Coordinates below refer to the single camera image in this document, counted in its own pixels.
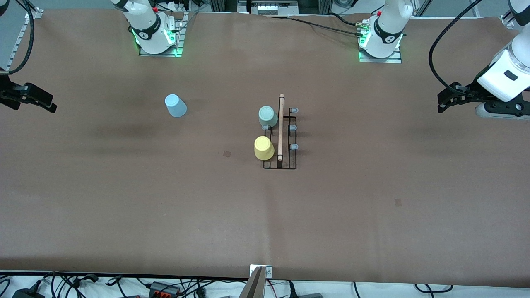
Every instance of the brown table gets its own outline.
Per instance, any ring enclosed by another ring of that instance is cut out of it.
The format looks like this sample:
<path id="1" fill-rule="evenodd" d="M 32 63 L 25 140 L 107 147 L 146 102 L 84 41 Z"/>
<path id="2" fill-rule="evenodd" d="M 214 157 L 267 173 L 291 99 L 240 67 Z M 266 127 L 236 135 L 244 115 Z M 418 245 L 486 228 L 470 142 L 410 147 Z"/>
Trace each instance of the brown table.
<path id="1" fill-rule="evenodd" d="M 411 20 L 389 65 L 345 34 L 199 14 L 182 58 L 148 58 L 118 11 L 47 10 L 13 80 L 59 107 L 0 107 L 0 267 L 530 286 L 529 126 L 437 113 L 427 52 L 448 22 Z M 512 36 L 462 20 L 435 64 L 468 83 Z M 295 171 L 252 150 L 280 93 L 301 111 Z"/>

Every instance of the black wire rack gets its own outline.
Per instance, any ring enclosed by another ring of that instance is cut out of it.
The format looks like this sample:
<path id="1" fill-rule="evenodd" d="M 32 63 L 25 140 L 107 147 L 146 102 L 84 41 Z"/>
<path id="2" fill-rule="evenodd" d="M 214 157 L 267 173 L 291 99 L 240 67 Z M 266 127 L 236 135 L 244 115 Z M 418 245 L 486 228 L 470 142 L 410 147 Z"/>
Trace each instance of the black wire rack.
<path id="1" fill-rule="evenodd" d="M 294 113 L 298 113 L 298 109 L 289 108 L 289 116 L 280 116 L 279 111 L 280 100 L 278 99 L 278 120 L 289 122 L 289 125 L 284 128 L 287 129 L 287 160 L 284 159 L 283 155 L 274 155 L 271 159 L 263 161 L 263 168 L 268 170 L 296 170 L 296 151 L 298 148 L 296 147 L 292 149 L 291 146 L 298 146 L 296 143 L 296 132 L 298 129 L 291 130 L 290 127 L 294 125 L 296 128 L 298 128 L 296 117 L 292 115 Z M 273 128 L 269 126 L 267 129 L 264 129 L 263 135 L 272 140 L 272 130 Z"/>

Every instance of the blue cup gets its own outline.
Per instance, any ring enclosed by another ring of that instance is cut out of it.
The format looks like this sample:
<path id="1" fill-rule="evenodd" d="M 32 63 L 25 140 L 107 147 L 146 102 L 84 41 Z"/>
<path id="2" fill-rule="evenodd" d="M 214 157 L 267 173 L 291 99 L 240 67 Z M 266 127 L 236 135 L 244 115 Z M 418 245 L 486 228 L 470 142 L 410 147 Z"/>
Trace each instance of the blue cup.
<path id="1" fill-rule="evenodd" d="M 274 127 L 274 125 L 278 123 L 278 115 L 276 115 L 274 109 L 270 106 L 261 107 L 260 111 L 258 112 L 258 116 L 260 118 L 260 124 L 262 127 L 263 125 L 270 125 L 270 127 Z"/>
<path id="2" fill-rule="evenodd" d="M 165 99 L 167 110 L 173 117 L 182 117 L 188 110 L 186 104 L 175 94 L 169 94 Z"/>

